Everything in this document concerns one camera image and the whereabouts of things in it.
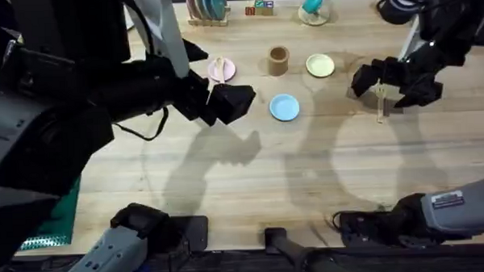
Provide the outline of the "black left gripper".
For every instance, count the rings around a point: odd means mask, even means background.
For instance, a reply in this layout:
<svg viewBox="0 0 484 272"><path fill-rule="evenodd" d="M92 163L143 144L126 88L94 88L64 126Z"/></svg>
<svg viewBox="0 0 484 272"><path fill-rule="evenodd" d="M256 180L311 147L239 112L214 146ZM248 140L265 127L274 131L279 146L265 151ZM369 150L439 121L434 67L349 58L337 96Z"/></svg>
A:
<svg viewBox="0 0 484 272"><path fill-rule="evenodd" d="M183 40L189 62L203 61L208 53L197 44ZM111 68L101 75L90 91L89 100L104 107L113 123L147 115L174 105L183 115L200 118L212 126L216 120L230 124L248 113L256 92L252 86L218 83L211 93L210 82L194 71L184 77L175 74L166 57L151 56Z"/></svg>

